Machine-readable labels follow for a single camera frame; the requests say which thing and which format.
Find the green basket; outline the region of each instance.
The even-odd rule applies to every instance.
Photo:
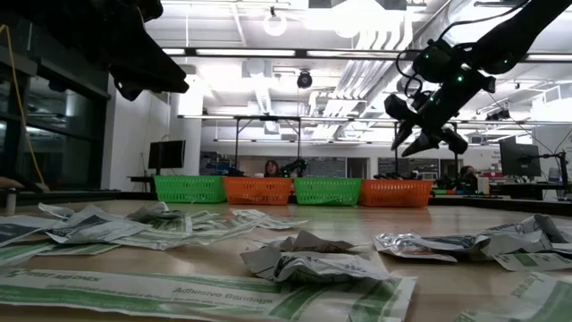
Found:
[[[226,200],[220,175],[156,175],[153,178],[159,201],[219,203]]]
[[[300,205],[355,206],[361,179],[296,178],[296,198]]]

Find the wooden table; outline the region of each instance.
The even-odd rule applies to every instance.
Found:
[[[103,201],[95,204],[114,214],[127,215],[153,201]],[[66,207],[80,210],[85,204]],[[304,206],[229,206],[172,204],[173,209],[208,210],[231,216],[230,208],[256,208],[266,213],[310,220],[300,228],[325,239],[367,243],[377,233],[422,235],[478,233],[485,228],[521,221],[530,214],[480,208],[328,208]],[[37,215],[35,207],[19,208],[20,215]],[[572,227],[572,220],[553,217],[556,224]],[[35,257],[18,265],[25,268],[86,270],[110,273],[164,273],[252,276],[239,254],[253,249],[245,237],[270,238],[297,233],[298,229],[275,232],[256,228],[208,246],[186,246],[167,251],[120,247],[93,256]],[[406,261],[380,255],[378,265],[397,276],[418,276],[407,321],[451,321],[463,309],[503,301],[527,273],[509,272],[496,262],[440,264]],[[570,275],[570,271],[550,272]],[[165,321],[165,318],[133,318],[122,314],[97,313],[84,309],[0,306],[0,321]]]

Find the yellow cable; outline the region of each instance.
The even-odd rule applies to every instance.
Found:
[[[10,28],[6,25],[2,25],[0,27],[0,34],[2,31],[6,29],[6,36],[8,37],[8,53],[10,54],[10,64],[12,64],[12,77],[14,82],[14,87],[16,88],[16,98],[18,98],[18,107],[20,108],[20,115],[21,115],[21,123],[24,127],[24,135],[26,136],[26,141],[28,142],[29,152],[32,155],[32,160],[34,161],[34,166],[36,167],[36,172],[38,173],[38,177],[42,185],[46,185],[44,183],[44,177],[42,176],[42,172],[39,171],[38,161],[36,160],[36,155],[34,154],[34,148],[32,147],[32,142],[29,139],[28,129],[26,127],[26,114],[24,113],[24,107],[21,103],[21,96],[20,96],[20,87],[18,86],[18,79],[16,77],[16,64],[14,63],[14,54],[12,51],[12,40],[10,39]]]

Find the orange basket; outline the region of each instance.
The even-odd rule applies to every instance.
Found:
[[[431,181],[363,180],[359,203],[369,207],[426,207]]]
[[[287,205],[292,179],[224,177],[226,198],[232,205]]]

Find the computer monitor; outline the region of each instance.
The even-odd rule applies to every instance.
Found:
[[[161,169],[182,168],[185,157],[185,141],[152,142],[149,150],[149,169],[156,169],[156,174],[161,174]]]
[[[500,163],[504,175],[541,176],[538,147],[532,144],[517,144],[515,137],[500,140]]]

